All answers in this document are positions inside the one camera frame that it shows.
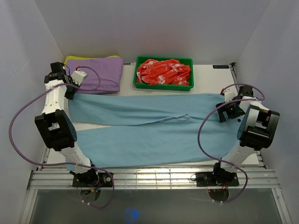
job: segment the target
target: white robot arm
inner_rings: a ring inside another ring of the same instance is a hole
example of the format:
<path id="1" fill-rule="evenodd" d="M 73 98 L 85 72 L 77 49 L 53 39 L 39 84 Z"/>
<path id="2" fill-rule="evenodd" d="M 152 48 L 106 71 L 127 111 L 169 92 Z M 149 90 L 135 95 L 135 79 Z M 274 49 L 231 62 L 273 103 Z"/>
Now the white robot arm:
<path id="1" fill-rule="evenodd" d="M 80 87 L 87 78 L 87 74 L 79 70 L 74 71 L 71 76 L 66 75 L 63 63 L 52 63 L 51 69 L 52 72 L 44 79 L 47 90 L 61 83 Z M 46 95 L 42 114 L 35 117 L 35 124 L 48 148 L 53 148 L 64 155 L 67 160 L 76 164 L 94 166 L 78 147 L 76 130 L 64 111 L 64 99 L 72 100 L 76 91 L 76 88 L 65 85 L 50 91 Z M 95 169 L 76 166 L 75 172 L 71 173 L 79 182 L 89 186 L 95 186 L 98 183 Z"/>
<path id="2" fill-rule="evenodd" d="M 214 165 L 213 172 L 197 173 L 196 181 L 199 187 L 238 186 L 236 167 L 241 166 L 251 154 L 271 145 L 280 116 L 278 112 L 264 107 L 253 96 L 252 87 L 249 85 L 241 86 L 237 96 L 230 90 L 226 90 L 221 94 L 225 96 L 225 102 L 217 104 L 216 107 L 234 99 L 253 99 L 253 101 L 233 102 L 218 110 L 221 123 L 225 122 L 227 118 L 234 119 L 244 115 L 237 133 L 238 142 L 222 158 L 223 161 L 228 161 L 235 166 L 225 162 L 217 162 Z"/>

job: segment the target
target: blue cloth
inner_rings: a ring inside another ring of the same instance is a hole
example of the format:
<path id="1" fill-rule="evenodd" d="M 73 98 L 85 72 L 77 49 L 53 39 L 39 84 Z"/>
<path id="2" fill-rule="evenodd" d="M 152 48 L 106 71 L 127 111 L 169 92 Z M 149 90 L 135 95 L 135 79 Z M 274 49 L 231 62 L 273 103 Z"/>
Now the blue cloth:
<path id="1" fill-rule="evenodd" d="M 113 97 L 75 95 L 72 121 L 113 126 L 78 131 L 78 145 L 97 167 L 131 167 L 209 160 L 197 144 L 203 119 L 223 102 L 220 94 Z M 235 145 L 237 119 L 206 122 L 203 148 L 221 158 Z"/>
<path id="2" fill-rule="evenodd" d="M 215 105 L 224 101 L 220 94 L 114 97 L 75 94 L 69 100 L 73 122 L 101 125 L 140 125 L 188 114 L 203 120 Z"/>
<path id="3" fill-rule="evenodd" d="M 78 145 L 97 167 L 131 167 L 209 160 L 200 150 L 201 122 L 187 115 L 139 126 L 114 126 L 78 131 Z M 207 122 L 202 146 L 221 158 L 235 145 L 239 123 Z"/>

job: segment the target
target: metal frame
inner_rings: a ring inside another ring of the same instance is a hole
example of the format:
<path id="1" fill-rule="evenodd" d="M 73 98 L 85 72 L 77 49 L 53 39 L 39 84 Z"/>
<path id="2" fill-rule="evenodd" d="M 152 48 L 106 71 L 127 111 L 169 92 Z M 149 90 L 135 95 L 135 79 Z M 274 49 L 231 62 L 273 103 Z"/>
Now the metal frame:
<path id="1" fill-rule="evenodd" d="M 284 198 L 281 193 L 281 189 L 280 188 L 272 188 L 272 192 L 274 195 L 274 199 L 275 199 L 282 223 L 283 224 L 291 224 L 292 221 L 291 221 L 288 209 L 286 208 L 285 201 L 284 201 Z"/>
<path id="2" fill-rule="evenodd" d="M 25 203 L 23 206 L 19 223 L 28 224 L 30 222 L 34 204 L 36 202 L 37 192 L 37 189 L 27 190 Z"/>
<path id="3" fill-rule="evenodd" d="M 196 172 L 212 171 L 212 168 L 114 168 L 115 189 L 207 189 L 197 187 L 191 180 Z M 245 168 L 249 181 L 247 188 L 279 188 L 278 179 L 273 169 Z M 245 175 L 237 173 L 240 186 L 245 183 Z M 33 171 L 28 189 L 74 189 L 73 176 L 66 169 L 52 171 Z"/>
<path id="4" fill-rule="evenodd" d="M 235 73 L 235 66 L 232 67 L 231 64 L 229 64 L 228 66 L 229 66 L 230 72 L 232 73 L 232 77 L 233 77 L 234 83 L 238 83 L 237 74 Z"/>

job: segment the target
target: white wall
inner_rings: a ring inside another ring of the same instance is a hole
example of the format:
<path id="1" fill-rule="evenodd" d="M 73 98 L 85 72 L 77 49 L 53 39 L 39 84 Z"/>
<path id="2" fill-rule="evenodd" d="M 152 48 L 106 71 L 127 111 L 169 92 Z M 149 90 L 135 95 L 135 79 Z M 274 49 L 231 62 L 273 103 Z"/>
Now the white wall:
<path id="1" fill-rule="evenodd" d="M 230 63 L 270 0 L 36 0 L 62 53 Z"/>
<path id="2" fill-rule="evenodd" d="M 33 168 L 11 147 L 8 125 L 25 103 L 44 91 L 50 63 L 64 59 L 33 0 L 0 0 L 0 222 L 18 222 Z M 28 108 L 13 128 L 16 144 L 39 160 L 44 148 L 34 124 L 43 100 Z"/>
<path id="3" fill-rule="evenodd" d="M 263 149 L 275 168 L 293 223 L 299 223 L 299 2 L 272 0 L 237 62 L 238 81 L 256 85 L 265 106 L 280 112 L 273 144 Z"/>

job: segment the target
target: green basket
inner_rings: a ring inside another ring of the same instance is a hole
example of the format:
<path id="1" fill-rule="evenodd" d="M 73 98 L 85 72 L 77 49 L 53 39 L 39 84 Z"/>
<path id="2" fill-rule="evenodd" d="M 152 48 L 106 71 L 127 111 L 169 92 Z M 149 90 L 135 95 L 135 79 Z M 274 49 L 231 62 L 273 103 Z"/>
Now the green basket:
<path id="1" fill-rule="evenodd" d="M 190 68 L 191 68 L 190 77 L 188 78 L 189 85 L 171 85 L 171 84 L 148 85 L 147 83 L 138 83 L 138 82 L 136 82 L 138 67 L 148 59 L 155 59 L 157 61 L 165 61 L 165 60 L 168 60 L 168 59 L 176 59 L 184 65 L 189 65 Z M 137 57 L 137 61 L 136 61 L 136 68 L 135 68 L 135 75 L 134 75 L 133 84 L 138 89 L 190 91 L 190 89 L 194 87 L 193 61 L 190 58 L 139 56 L 139 57 Z"/>

